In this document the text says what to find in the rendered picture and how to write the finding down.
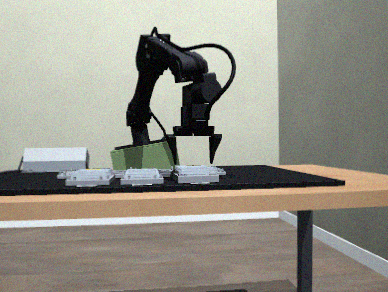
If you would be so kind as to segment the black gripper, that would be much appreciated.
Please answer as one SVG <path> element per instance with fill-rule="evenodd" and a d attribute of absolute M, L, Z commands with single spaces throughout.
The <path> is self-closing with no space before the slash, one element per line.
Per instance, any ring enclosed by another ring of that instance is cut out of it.
<path fill-rule="evenodd" d="M 214 134 L 215 126 L 207 126 L 205 129 L 195 129 L 192 126 L 174 126 L 174 134 L 166 134 L 166 140 L 172 152 L 174 164 L 177 162 L 177 149 L 175 136 L 209 136 L 210 164 L 213 163 L 215 152 L 221 142 L 222 134 Z"/>

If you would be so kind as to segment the white control panel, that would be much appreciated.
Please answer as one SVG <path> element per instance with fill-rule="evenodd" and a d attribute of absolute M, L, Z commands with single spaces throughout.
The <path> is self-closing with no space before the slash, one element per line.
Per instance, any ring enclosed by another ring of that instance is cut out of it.
<path fill-rule="evenodd" d="M 1 173 L 22 172 L 67 172 L 89 168 L 87 147 L 82 148 L 25 148 L 18 169 L 1 171 Z"/>

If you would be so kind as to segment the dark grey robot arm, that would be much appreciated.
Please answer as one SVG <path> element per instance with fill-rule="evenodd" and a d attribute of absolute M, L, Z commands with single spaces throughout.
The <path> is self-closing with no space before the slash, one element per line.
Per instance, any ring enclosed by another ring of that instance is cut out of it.
<path fill-rule="evenodd" d="M 144 34 L 140 35 L 138 43 L 136 67 L 139 72 L 136 90 L 126 111 L 126 125 L 131 127 L 133 144 L 114 147 L 115 150 L 167 141 L 166 138 L 150 141 L 147 123 L 152 118 L 150 99 L 154 86 L 168 68 L 175 83 L 193 81 L 182 87 L 182 105 L 191 105 L 181 107 L 181 126 L 207 128 L 210 111 L 207 111 L 206 103 L 210 103 L 222 88 L 216 74 L 207 73 L 207 61 L 200 54 L 181 51 L 157 36 Z"/>

